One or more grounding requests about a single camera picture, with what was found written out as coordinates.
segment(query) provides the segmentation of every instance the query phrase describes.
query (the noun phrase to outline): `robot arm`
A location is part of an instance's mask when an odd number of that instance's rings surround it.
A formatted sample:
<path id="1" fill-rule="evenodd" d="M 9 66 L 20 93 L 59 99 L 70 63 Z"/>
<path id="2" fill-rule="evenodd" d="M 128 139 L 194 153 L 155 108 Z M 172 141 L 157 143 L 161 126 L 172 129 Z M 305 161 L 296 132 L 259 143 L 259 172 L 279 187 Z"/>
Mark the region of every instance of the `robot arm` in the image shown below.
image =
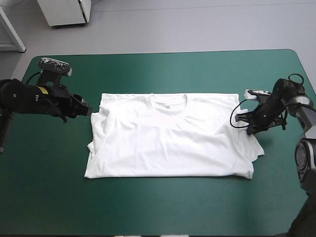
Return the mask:
<path id="1" fill-rule="evenodd" d="M 294 82 L 291 80 L 293 75 L 299 76 L 302 81 Z M 301 75 L 292 74 L 288 79 L 279 79 L 272 93 L 249 90 L 248 93 L 256 97 L 259 105 L 252 112 L 235 116 L 236 121 L 249 124 L 248 135 L 278 125 L 285 129 L 287 114 L 297 118 L 304 131 L 295 149 L 295 161 L 301 188 L 306 191 L 308 199 L 288 233 L 277 236 L 316 235 L 316 110 L 305 94 L 303 82 Z"/>
<path id="2" fill-rule="evenodd" d="M 36 85 L 23 84 L 17 79 L 0 80 L 0 154 L 3 152 L 15 113 L 42 114 L 76 118 L 90 116 L 92 108 L 79 95 L 71 95 L 67 87 L 60 84 L 62 76 L 71 75 L 68 63 L 50 58 L 38 62 L 42 68 Z"/>

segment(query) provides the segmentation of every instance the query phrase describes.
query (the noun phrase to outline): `gray floor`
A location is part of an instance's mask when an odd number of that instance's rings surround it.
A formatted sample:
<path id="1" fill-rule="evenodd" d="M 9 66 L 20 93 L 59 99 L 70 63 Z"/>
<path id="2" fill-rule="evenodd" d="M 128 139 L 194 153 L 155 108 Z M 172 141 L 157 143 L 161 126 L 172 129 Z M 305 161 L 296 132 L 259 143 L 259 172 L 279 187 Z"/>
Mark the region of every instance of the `gray floor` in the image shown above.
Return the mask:
<path id="1" fill-rule="evenodd" d="M 36 0 L 4 8 L 27 51 L 0 53 L 21 79 L 37 55 L 290 48 L 316 88 L 316 0 L 93 0 L 85 27 L 49 27 Z"/>

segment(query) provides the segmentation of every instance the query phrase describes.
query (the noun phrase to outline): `table surface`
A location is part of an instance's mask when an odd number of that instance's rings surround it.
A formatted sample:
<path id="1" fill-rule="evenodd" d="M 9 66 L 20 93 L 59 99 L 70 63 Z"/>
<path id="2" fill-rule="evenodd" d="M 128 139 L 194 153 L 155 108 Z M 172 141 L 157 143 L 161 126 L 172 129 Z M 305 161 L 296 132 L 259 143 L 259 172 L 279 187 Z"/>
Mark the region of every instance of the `table surface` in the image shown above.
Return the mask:
<path id="1" fill-rule="evenodd" d="M 279 78 L 306 74 L 292 50 L 50 56 L 68 62 L 72 93 L 98 111 L 101 93 L 238 93 L 271 91 Z M 26 74 L 39 71 L 34 58 Z M 305 80 L 307 94 L 315 93 Z M 242 107 L 253 109 L 256 102 Z M 273 235 L 286 232 L 306 200 L 294 150 L 302 133 L 256 135 L 265 155 L 254 177 L 86 179 L 89 117 L 16 115 L 0 156 L 0 234 Z"/>

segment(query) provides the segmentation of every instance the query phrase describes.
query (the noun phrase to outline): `yellow label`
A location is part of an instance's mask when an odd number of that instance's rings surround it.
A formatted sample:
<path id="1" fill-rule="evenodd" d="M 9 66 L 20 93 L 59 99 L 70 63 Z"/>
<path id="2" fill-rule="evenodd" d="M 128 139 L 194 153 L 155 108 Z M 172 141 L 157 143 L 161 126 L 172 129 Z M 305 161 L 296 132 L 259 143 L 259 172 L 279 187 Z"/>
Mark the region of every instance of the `yellow label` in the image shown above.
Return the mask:
<path id="1" fill-rule="evenodd" d="M 44 87 L 41 87 L 41 86 L 37 86 L 37 87 L 41 90 L 43 94 L 48 95 L 48 91 Z"/>

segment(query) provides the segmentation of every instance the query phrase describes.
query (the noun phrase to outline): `folded t-shirt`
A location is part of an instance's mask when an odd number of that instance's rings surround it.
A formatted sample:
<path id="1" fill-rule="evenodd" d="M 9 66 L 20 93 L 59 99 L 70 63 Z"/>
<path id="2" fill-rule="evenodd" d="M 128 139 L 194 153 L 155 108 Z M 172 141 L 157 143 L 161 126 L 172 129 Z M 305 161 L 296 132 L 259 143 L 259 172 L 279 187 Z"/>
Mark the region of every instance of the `folded t-shirt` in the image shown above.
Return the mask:
<path id="1" fill-rule="evenodd" d="M 251 179 L 252 162 L 264 152 L 246 128 L 230 126 L 238 104 L 237 94 L 102 94 L 100 110 L 91 116 L 85 177 Z"/>

